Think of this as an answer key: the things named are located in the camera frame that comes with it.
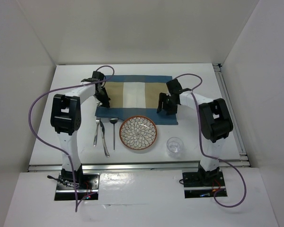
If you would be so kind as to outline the silver fork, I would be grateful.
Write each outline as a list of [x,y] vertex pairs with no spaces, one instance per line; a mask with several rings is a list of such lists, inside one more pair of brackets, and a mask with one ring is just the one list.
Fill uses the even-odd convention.
[[93,146],[95,147],[97,145],[98,141],[98,129],[100,126],[100,117],[96,117],[96,130],[95,130],[95,135],[94,135],[94,140],[93,140]]

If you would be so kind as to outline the silver spoon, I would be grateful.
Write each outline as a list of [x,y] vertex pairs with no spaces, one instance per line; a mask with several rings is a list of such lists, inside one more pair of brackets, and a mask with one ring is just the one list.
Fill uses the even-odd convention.
[[110,118],[109,122],[113,125],[113,151],[115,152],[115,124],[118,122],[118,118]]

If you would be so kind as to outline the blue beige cloth placemat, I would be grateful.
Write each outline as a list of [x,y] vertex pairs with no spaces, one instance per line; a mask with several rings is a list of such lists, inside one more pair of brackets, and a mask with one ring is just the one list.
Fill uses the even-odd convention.
[[166,83],[170,80],[171,76],[163,75],[115,75],[105,84],[110,107],[98,106],[95,116],[117,117],[124,121],[140,115],[150,118],[156,125],[178,125],[175,114],[157,113],[159,95],[167,93]]

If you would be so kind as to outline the silver knife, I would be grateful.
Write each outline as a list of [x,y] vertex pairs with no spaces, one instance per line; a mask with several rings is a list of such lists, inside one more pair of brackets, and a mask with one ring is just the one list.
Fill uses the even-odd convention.
[[106,145],[106,140],[105,140],[105,127],[102,121],[100,121],[100,127],[101,127],[101,138],[102,138],[104,153],[106,157],[110,157],[110,154],[108,152],[107,145]]

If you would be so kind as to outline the floral ceramic plate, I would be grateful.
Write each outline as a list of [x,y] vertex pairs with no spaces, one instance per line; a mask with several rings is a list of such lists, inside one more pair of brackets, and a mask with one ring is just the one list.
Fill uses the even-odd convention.
[[121,142],[132,150],[151,147],[158,136],[156,124],[146,116],[132,116],[124,120],[119,129]]

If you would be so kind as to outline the clear drinking glass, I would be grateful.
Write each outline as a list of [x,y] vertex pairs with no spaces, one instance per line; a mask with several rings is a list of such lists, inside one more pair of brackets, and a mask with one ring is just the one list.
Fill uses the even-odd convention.
[[167,143],[167,154],[172,158],[180,158],[184,151],[184,143],[178,137],[171,137]]

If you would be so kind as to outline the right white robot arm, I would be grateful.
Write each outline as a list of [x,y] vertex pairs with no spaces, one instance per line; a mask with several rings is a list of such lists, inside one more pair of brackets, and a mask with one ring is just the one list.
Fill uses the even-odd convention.
[[201,185],[209,185],[219,174],[219,158],[233,123],[226,102],[222,98],[211,99],[182,88],[177,79],[166,83],[168,93],[159,94],[157,113],[175,115],[179,105],[196,110],[199,129],[199,145],[203,155],[195,179]]

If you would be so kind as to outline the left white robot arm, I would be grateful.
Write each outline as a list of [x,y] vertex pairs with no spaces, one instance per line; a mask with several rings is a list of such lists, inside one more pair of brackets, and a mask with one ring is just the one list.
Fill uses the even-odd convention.
[[74,189],[84,183],[82,163],[78,154],[77,131],[81,125],[81,104],[94,97],[101,107],[110,107],[110,98],[102,83],[106,76],[94,71],[92,77],[83,79],[79,87],[66,94],[53,97],[50,124],[58,134],[62,154],[61,179]]

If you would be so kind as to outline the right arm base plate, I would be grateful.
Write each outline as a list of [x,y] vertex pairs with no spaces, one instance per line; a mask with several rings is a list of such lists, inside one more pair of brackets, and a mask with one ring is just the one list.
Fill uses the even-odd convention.
[[227,197],[226,184],[222,171],[208,182],[201,182],[197,178],[197,172],[183,172],[179,183],[184,187],[184,197],[192,198],[210,198],[217,192],[216,197]]

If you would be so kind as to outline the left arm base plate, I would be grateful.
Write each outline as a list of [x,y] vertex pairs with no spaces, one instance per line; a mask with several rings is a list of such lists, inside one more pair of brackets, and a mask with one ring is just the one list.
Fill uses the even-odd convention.
[[[54,178],[57,181],[55,189],[55,201],[74,201],[75,192],[74,184],[69,181],[63,181],[61,175],[58,178]],[[83,176],[83,183],[76,183],[78,201],[80,200],[98,200],[100,174],[87,174]]]

